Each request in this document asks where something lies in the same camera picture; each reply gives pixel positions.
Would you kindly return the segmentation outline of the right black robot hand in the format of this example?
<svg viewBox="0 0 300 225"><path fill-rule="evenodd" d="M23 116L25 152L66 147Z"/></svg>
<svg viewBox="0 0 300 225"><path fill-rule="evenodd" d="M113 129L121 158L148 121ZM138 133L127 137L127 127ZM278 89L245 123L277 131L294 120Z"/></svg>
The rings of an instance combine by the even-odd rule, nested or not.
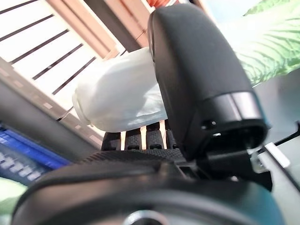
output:
<svg viewBox="0 0 300 225"><path fill-rule="evenodd" d="M20 197L13 225L283 225L269 171L249 149L268 125L241 63L193 4L149 18L151 62L184 166L146 152L106 151L47 173Z"/></svg>

